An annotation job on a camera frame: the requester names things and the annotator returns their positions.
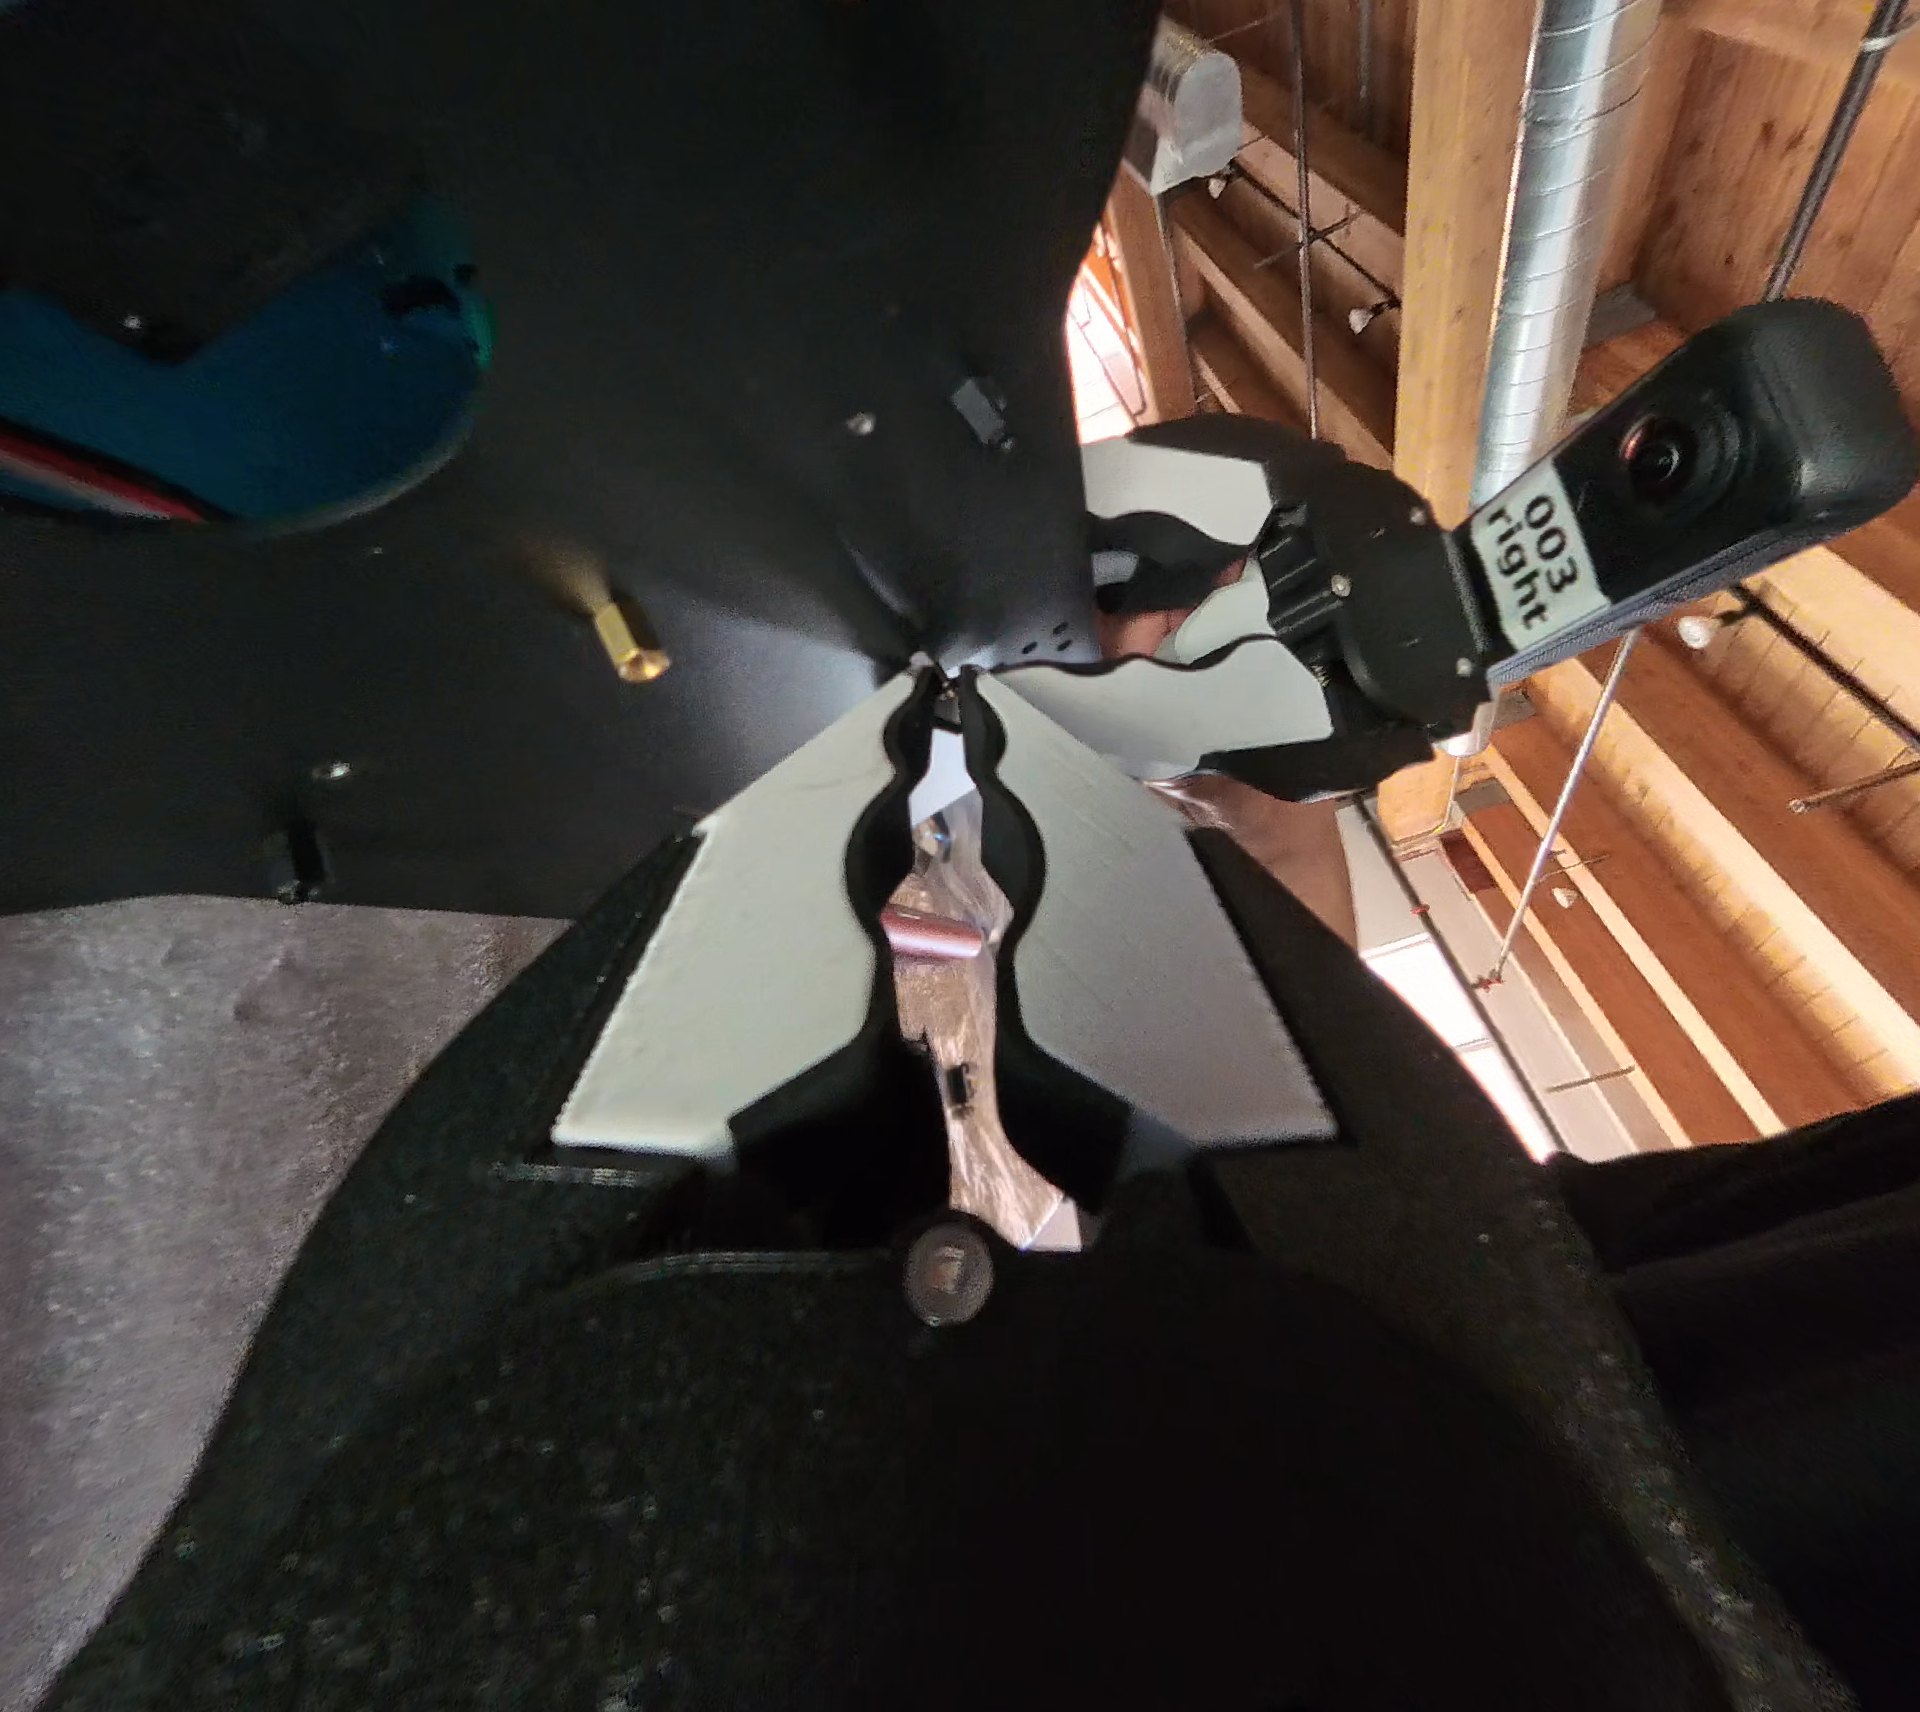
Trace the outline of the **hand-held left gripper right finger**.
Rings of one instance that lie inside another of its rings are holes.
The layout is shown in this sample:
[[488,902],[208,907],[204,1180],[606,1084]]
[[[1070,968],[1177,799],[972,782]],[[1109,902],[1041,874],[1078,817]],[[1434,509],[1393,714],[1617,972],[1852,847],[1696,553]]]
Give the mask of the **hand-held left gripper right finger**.
[[995,1098],[1018,1150],[1254,1150],[1335,1122],[1187,827],[1010,682],[966,673],[995,954]]

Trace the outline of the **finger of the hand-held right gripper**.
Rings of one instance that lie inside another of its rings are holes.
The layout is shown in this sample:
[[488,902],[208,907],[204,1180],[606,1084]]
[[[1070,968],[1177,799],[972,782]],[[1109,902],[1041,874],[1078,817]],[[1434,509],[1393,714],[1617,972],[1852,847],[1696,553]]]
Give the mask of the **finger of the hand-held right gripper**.
[[1194,665],[1129,657],[1091,668],[1011,668],[990,689],[1142,782],[1334,735],[1325,689],[1272,636],[1240,638]]
[[1226,562],[1249,553],[1278,503],[1249,458],[1145,436],[1101,439],[1078,458],[1091,556]]

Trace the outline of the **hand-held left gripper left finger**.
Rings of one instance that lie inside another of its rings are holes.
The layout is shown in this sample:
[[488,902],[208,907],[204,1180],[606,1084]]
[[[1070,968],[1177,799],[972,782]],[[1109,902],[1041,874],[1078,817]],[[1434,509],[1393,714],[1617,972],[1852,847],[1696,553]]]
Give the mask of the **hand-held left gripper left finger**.
[[881,911],[913,868],[940,684],[892,678],[695,825],[556,1149],[725,1161],[754,1107],[862,1037],[893,993]]

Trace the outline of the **blue hobby robot arm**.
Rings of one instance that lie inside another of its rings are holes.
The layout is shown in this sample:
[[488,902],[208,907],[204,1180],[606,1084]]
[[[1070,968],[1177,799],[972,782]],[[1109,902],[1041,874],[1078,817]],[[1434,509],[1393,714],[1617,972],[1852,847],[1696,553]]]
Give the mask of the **blue hobby robot arm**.
[[569,920],[915,663],[1091,663],[1161,5],[4,0],[4,914]]

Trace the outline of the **large clear zip bag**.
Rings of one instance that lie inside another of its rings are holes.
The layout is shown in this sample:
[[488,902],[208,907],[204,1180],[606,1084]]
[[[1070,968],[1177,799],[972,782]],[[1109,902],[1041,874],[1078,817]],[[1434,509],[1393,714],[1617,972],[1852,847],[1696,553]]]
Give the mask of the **large clear zip bag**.
[[1083,1246],[1078,1209],[1011,1146],[1000,1119],[995,971],[1011,909],[981,859],[981,797],[956,728],[933,728],[908,817],[913,857],[886,905],[968,922],[986,936],[981,954],[970,960],[892,954],[900,1033],[930,1062],[940,1105],[937,1066],[968,1062],[973,1069],[972,1116],[951,1119],[941,1109],[948,1200],[1018,1251],[1078,1253]]

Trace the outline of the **thin metal ceiling rod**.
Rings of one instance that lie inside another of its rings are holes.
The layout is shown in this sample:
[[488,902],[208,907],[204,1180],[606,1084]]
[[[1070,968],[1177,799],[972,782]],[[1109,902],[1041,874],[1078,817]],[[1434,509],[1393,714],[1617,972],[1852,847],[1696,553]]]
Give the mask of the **thin metal ceiling rod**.
[[1293,159],[1293,194],[1296,194],[1296,247],[1293,279],[1302,315],[1302,373],[1306,390],[1308,436],[1321,436],[1321,392],[1317,376],[1316,343],[1316,305],[1314,305],[1314,193],[1311,193],[1311,147],[1310,147],[1310,103],[1306,80],[1306,0],[1285,0],[1288,15],[1288,95],[1292,106],[1292,159]]

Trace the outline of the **white foam sheet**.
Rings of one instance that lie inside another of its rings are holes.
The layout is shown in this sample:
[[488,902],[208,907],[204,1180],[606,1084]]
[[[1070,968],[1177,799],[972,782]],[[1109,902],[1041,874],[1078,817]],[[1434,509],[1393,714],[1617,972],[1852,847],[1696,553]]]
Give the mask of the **white foam sheet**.
[[562,932],[188,897],[4,918],[4,1709],[132,1579],[371,1131]]

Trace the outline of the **silver duct vent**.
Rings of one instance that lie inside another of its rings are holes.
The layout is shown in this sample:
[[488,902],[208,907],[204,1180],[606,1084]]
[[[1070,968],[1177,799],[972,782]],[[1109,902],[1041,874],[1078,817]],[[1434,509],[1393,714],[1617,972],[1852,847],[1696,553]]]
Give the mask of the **silver duct vent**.
[[1243,142],[1241,74],[1234,57],[1161,17],[1138,117],[1150,132],[1140,168],[1151,197],[1227,173]]

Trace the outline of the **silver ventilation duct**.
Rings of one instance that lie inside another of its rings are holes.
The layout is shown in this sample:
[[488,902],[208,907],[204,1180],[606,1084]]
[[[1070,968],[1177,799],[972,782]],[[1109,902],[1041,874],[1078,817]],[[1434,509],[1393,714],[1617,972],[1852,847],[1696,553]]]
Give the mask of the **silver ventilation duct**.
[[1665,0],[1538,0],[1467,505],[1557,441]]

